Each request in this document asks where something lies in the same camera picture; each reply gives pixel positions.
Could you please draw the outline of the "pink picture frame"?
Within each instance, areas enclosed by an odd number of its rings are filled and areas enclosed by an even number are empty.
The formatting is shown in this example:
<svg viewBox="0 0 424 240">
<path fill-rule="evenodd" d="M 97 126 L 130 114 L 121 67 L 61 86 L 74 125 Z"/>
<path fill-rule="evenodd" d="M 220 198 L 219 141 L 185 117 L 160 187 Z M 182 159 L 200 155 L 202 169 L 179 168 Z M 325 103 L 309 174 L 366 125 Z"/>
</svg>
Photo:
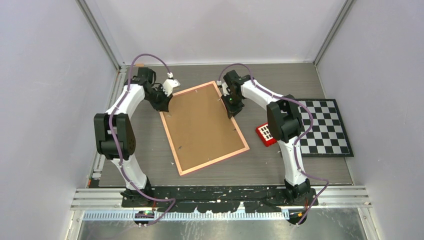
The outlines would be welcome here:
<svg viewBox="0 0 424 240">
<path fill-rule="evenodd" d="M 180 176 L 250 149 L 214 81 L 173 94 L 160 117 Z"/>
</svg>

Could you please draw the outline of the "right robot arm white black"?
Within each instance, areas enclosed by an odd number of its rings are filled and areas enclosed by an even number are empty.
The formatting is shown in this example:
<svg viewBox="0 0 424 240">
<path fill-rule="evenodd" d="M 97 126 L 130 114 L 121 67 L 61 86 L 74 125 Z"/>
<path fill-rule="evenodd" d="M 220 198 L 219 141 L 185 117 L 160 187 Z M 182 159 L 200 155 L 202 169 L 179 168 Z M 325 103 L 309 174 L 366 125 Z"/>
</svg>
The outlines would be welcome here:
<svg viewBox="0 0 424 240">
<path fill-rule="evenodd" d="M 239 76 L 235 70 L 221 73 L 221 99 L 228 118 L 241 112 L 244 99 L 250 99 L 266 111 L 268 131 L 280 148 L 285 176 L 283 191 L 288 203 L 299 205 L 310 192 L 310 181 L 303 174 L 301 149 L 295 143 L 303 128 L 301 106 L 292 95 L 281 95 L 262 86 L 250 75 Z"/>
</svg>

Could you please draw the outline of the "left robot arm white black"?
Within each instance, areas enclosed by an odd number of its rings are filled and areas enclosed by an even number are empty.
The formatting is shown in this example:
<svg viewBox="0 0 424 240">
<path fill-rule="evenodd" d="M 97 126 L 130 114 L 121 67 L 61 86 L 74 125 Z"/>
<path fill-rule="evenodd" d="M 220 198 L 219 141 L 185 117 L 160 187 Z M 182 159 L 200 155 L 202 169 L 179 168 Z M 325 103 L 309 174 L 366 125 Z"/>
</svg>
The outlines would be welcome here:
<svg viewBox="0 0 424 240">
<path fill-rule="evenodd" d="M 125 181 L 122 196 L 141 207 L 148 207 L 154 200 L 149 178 L 140 168 L 135 156 L 136 138 L 131 116 L 139 103 L 146 100 L 154 110 L 168 112 L 172 93 L 168 93 L 157 74 L 148 67 L 140 67 L 136 75 L 124 84 L 117 101 L 104 113 L 94 116 L 94 132 L 97 152 L 110 160 Z"/>
</svg>

